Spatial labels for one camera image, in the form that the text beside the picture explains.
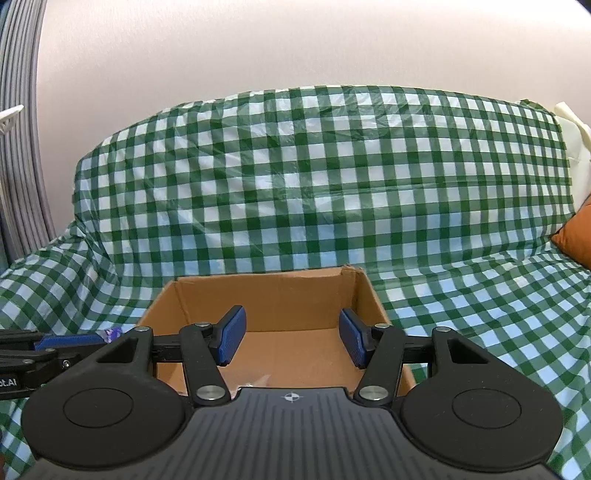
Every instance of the open cardboard box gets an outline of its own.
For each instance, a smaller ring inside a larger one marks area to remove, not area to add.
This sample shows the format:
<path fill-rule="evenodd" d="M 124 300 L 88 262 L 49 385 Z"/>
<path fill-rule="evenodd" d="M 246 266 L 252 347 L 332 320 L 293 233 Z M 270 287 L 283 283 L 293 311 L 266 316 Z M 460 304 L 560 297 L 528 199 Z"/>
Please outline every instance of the open cardboard box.
<path fill-rule="evenodd" d="M 181 277 L 164 287 L 139 324 L 152 327 L 154 335 L 170 335 L 191 323 L 216 323 L 234 305 L 246 310 L 247 332 L 230 365 L 220 367 L 231 392 L 246 385 L 345 387 L 352 392 L 363 371 L 353 365 L 340 340 L 341 309 L 352 308 L 368 325 L 389 323 L 365 273 L 347 265 Z M 186 394 L 181 364 L 159 364 L 158 378 Z M 398 394 L 414 384 L 404 366 Z"/>

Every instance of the crosshair logo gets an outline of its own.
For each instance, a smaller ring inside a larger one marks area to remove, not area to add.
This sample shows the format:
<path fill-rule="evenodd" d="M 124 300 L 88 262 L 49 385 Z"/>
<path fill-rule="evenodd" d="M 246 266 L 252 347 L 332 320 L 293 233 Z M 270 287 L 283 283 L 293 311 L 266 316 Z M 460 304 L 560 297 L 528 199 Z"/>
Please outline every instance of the crosshair logo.
<path fill-rule="evenodd" d="M 304 398 L 304 397 L 302 397 L 301 395 L 298 395 L 295 392 L 289 392 L 287 395 L 284 395 L 282 398 L 287 400 L 290 403 L 293 403 L 293 402 L 298 401 L 299 399 Z"/>

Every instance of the metal rivet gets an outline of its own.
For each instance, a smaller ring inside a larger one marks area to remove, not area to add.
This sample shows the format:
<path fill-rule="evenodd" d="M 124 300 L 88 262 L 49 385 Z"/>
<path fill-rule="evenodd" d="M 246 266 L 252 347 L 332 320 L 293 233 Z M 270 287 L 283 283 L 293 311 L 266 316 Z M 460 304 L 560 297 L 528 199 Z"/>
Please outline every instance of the metal rivet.
<path fill-rule="evenodd" d="M 359 396 L 365 400 L 378 401 L 388 396 L 388 390 L 379 385 L 368 385 L 359 390 Z"/>
<path fill-rule="evenodd" d="M 197 396 L 201 400 L 219 400 L 225 394 L 226 391 L 217 385 L 204 385 L 197 390 Z"/>

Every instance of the checkered cloth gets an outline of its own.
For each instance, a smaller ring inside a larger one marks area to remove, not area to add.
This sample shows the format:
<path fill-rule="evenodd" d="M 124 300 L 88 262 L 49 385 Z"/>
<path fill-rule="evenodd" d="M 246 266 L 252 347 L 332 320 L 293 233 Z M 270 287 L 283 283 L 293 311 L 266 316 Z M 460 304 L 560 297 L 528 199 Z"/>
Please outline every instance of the checkered cloth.
<path fill-rule="evenodd" d="M 589 478 L 591 274 L 548 241 L 573 205 L 540 106 L 350 86 L 188 103 L 83 158 L 73 200 L 0 277 L 2 327 L 128 329 L 176 276 L 361 265 L 395 325 L 450 326 L 546 385 L 550 465 Z M 1 404 L 8 478 L 33 462 L 22 405 Z"/>

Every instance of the orange pillow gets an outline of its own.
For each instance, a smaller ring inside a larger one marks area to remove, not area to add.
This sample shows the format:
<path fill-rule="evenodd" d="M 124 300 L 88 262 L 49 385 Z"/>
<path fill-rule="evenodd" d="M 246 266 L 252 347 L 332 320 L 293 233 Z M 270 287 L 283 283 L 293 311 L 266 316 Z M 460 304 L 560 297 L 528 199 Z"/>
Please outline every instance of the orange pillow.
<path fill-rule="evenodd" d="M 560 251 L 591 270 L 591 197 L 552 241 Z"/>

